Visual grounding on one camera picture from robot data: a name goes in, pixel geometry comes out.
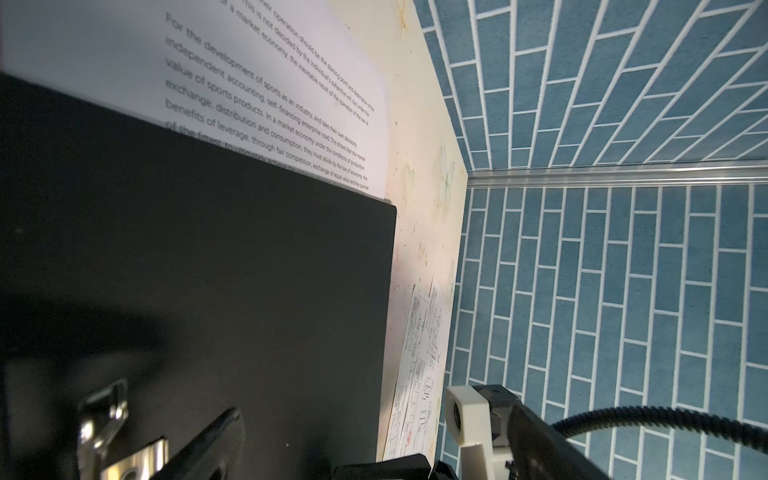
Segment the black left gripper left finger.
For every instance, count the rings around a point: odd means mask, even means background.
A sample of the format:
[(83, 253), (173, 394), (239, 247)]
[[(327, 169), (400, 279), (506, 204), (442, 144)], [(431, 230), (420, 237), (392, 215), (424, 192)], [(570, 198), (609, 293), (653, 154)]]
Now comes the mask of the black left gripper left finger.
[(151, 479), (234, 479), (245, 444), (245, 423), (229, 408), (174, 455)]

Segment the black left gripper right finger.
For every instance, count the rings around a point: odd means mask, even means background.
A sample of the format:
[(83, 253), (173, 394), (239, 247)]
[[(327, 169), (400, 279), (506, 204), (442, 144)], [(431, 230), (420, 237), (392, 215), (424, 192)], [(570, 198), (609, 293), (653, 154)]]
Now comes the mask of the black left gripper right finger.
[(599, 467), (522, 403), (512, 407), (507, 437), (510, 479), (608, 479)]

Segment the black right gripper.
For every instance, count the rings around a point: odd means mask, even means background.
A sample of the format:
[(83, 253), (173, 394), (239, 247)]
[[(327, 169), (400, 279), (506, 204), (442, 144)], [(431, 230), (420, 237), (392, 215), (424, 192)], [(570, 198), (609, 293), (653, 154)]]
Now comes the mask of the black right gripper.
[(442, 461), (432, 466), (423, 454), (382, 462), (338, 466), (333, 480), (458, 480), (454, 468)]

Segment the technical drawing sheet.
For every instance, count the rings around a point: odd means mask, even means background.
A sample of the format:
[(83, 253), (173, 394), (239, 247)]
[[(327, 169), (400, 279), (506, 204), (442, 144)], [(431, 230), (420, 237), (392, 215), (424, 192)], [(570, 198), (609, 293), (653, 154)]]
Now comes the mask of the technical drawing sheet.
[(414, 454), (432, 461), (437, 447), (451, 313), (436, 284), (412, 293), (383, 458)]

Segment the orange file folder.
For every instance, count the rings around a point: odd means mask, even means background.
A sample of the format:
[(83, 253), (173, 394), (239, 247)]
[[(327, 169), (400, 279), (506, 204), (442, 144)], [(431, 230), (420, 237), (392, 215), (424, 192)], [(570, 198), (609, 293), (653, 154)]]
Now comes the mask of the orange file folder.
[(237, 408), (237, 477), (377, 455), (393, 205), (1, 79), (1, 475), (78, 474), (117, 380), (116, 462)]

